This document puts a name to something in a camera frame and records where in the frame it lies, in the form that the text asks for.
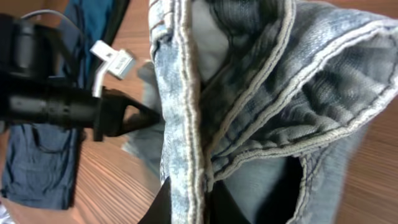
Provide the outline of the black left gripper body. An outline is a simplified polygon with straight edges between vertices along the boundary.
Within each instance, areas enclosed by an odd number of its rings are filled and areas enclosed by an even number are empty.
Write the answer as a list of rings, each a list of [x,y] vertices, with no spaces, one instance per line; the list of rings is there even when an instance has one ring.
[[[1,120],[91,128],[100,99],[86,90],[1,73]]]

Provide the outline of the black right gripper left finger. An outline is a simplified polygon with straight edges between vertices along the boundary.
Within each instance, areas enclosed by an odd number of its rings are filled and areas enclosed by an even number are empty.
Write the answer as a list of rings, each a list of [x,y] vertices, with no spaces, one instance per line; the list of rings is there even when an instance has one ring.
[[[170,177],[166,178],[153,203],[138,224],[171,224]]]

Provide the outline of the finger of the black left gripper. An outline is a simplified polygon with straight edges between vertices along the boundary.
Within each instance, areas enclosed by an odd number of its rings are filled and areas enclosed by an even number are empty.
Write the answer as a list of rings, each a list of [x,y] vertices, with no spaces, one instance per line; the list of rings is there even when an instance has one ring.
[[[160,114],[138,102],[126,93],[103,88],[93,122],[93,140],[118,137],[148,128],[160,121]]]

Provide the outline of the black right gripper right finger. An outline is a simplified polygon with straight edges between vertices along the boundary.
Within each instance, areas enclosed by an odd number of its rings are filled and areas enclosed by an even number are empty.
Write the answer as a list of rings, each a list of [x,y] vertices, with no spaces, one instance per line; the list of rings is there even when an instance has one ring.
[[[214,224],[249,224],[223,181],[214,185]]]

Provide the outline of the light blue denim shorts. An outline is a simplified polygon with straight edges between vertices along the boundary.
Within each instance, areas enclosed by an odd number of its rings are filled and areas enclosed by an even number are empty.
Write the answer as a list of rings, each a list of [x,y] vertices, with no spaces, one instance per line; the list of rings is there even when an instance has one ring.
[[[332,223],[370,120],[397,96],[397,21],[316,1],[149,3],[143,102],[124,149],[170,177],[171,223]]]

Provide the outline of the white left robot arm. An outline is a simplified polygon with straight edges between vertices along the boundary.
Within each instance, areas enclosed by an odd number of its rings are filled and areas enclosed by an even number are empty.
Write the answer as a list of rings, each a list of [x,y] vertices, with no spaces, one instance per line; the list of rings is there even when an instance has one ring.
[[[96,97],[51,84],[57,52],[75,64],[55,29],[1,14],[1,120],[91,128],[95,141],[159,122],[158,113],[119,90]]]

